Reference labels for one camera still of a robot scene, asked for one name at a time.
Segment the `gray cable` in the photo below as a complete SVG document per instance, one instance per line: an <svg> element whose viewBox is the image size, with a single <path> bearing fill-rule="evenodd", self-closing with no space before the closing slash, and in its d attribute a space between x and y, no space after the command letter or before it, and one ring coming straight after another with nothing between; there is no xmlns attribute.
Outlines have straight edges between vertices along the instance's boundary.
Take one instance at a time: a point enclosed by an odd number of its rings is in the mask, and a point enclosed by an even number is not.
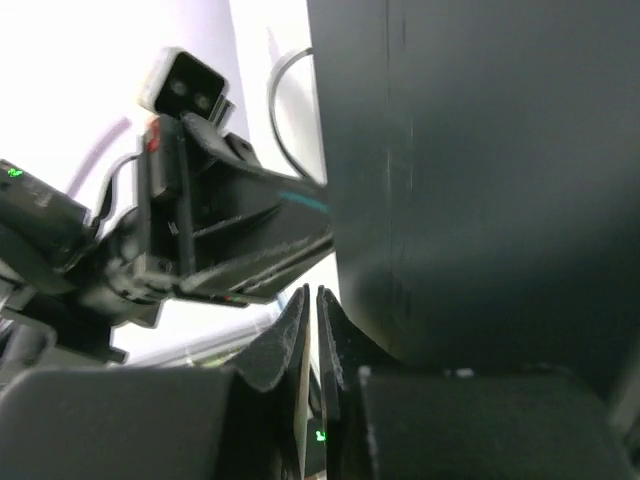
<svg viewBox="0 0 640 480"><path fill-rule="evenodd" d="M285 146L284 141L282 140L282 134L280 133L280 129L278 128L278 122L276 120L276 95L278 93L278 86L282 81L282 77L289 71L289 69L297 63L299 60L302 60L305 57L308 57L313 54L313 49L311 47L302 50L301 52L296 53L284 60L281 64L276 65L271 78L269 79L269 88L268 88L268 104L269 104L269 124L271 125L271 131L273 132L273 136L275 138L276 144L280 149L280 152L284 156L285 160L291 168L293 168L298 175L307 180L311 180L315 183L315 180L309 173L300 165L298 160L292 155L289 149Z"/></svg>
<svg viewBox="0 0 640 480"><path fill-rule="evenodd" d="M82 188L82 185L87 181L89 174L96 167L100 159L104 156L105 152L113 145L113 143L124 134L131 127L131 120L127 117L122 117L116 122L104 136L93 146L93 148L87 153L86 157L82 161L80 168L76 175L71 179L69 188L67 189L67 195L71 198L75 198L78 192Z"/></svg>

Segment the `cable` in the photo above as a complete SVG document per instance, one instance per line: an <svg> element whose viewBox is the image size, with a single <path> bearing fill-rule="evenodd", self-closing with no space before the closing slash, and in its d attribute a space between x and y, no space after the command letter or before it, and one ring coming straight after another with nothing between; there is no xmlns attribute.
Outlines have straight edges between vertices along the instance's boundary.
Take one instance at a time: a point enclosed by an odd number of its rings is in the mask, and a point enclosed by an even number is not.
<svg viewBox="0 0 640 480"><path fill-rule="evenodd" d="M138 155L127 155L125 157L122 157L116 162L115 166L113 166L107 174L108 180L104 188L100 207L98 208L98 214L92 222L92 228L96 230L96 233L100 229L100 227L102 227L104 222L113 216L113 206L118 196L118 192L116 190L118 173L120 173L122 167L137 159Z"/></svg>
<svg viewBox="0 0 640 480"><path fill-rule="evenodd" d="M313 49L311 47L296 53L290 58L284 60L280 65L276 65L273 72L271 73L271 78L269 79L268 102L269 123L271 124L271 131L273 132L273 136L276 140L278 148L280 149L280 152L282 152L282 155L284 156L287 163L291 165L291 167L298 173L298 175L315 183L313 177L309 175L309 173L302 167L302 165L300 165L300 163L291 154L289 149L285 146L284 142L282 141L280 129L278 128L278 123L276 121L276 94L278 93L278 85L280 85L282 77L284 77L287 71L296 62L310 55L313 55Z"/></svg>
<svg viewBox="0 0 640 480"><path fill-rule="evenodd" d="M71 179L69 188L67 189L67 195L71 198L75 198L82 188L82 185L87 181L87 177L96 167L104 153L109 149L113 143L131 127L131 121L127 117L121 118L115 125L113 125L104 136L93 146L93 148L86 155L78 172Z"/></svg>

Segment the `camera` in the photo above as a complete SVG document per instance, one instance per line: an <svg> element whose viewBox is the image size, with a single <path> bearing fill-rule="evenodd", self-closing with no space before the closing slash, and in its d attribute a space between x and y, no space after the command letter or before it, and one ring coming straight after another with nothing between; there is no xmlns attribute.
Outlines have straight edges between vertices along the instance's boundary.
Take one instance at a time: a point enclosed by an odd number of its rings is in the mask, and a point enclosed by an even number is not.
<svg viewBox="0 0 640 480"><path fill-rule="evenodd" d="M190 53L172 47L161 52L138 103L157 114L177 118L185 112L215 120L230 106L224 77Z"/></svg>

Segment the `dark gray panel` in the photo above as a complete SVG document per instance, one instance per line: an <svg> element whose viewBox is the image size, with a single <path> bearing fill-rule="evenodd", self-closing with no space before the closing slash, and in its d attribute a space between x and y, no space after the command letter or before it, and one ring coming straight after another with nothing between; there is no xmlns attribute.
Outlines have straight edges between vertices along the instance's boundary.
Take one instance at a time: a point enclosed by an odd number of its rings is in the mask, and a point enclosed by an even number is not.
<svg viewBox="0 0 640 480"><path fill-rule="evenodd" d="M350 318L411 363L608 392L640 325L640 2L308 4Z"/></svg>

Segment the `white wall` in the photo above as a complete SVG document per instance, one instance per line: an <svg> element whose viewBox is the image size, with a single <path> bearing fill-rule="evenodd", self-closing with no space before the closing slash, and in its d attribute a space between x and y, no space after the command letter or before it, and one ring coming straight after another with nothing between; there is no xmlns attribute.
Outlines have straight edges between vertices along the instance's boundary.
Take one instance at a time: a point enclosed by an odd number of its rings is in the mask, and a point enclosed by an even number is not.
<svg viewBox="0 0 640 480"><path fill-rule="evenodd" d="M123 116L133 128L107 152L79 194L95 207L104 175L137 148L149 114L135 99L160 48L182 46L225 75L238 106L230 128L246 135L228 0L2 0L0 157L66 190L94 143ZM118 184L118 210L133 203L131 171ZM128 326L116 346L133 358L272 315L168 302L154 331Z"/></svg>
<svg viewBox="0 0 640 480"><path fill-rule="evenodd" d="M274 65L282 56L311 46L306 0L232 0L231 13L251 142L263 165L293 175L271 134L267 85ZM314 78L311 58L291 68L278 92L277 118L289 150L315 179L326 182ZM339 297L335 255L309 270L288 293L303 283L311 287L311 349L312 361L317 366L315 295L317 287L324 285Z"/></svg>

